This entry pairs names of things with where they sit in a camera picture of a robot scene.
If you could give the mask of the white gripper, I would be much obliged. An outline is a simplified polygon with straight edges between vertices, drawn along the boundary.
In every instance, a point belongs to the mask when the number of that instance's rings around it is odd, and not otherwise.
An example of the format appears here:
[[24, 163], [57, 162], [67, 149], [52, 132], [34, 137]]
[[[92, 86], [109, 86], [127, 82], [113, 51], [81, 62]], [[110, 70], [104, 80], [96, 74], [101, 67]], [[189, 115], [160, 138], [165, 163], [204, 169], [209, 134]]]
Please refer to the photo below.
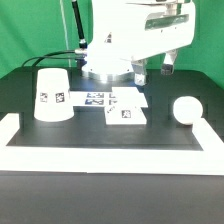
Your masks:
[[147, 83], [146, 59], [161, 53], [162, 75], [172, 75], [177, 50], [194, 38], [196, 8], [193, 0], [128, 0], [130, 32], [128, 59], [136, 85]]

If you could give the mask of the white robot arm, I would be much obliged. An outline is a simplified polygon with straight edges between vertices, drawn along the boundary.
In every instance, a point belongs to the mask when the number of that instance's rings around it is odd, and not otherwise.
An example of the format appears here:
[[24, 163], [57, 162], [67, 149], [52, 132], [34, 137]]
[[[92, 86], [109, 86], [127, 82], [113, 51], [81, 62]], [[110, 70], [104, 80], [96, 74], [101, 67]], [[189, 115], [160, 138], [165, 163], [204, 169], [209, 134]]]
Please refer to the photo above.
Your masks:
[[164, 56], [163, 75], [171, 75], [178, 50], [192, 43], [193, 0], [92, 0], [93, 39], [87, 47], [85, 77], [103, 82], [147, 82], [147, 59]]

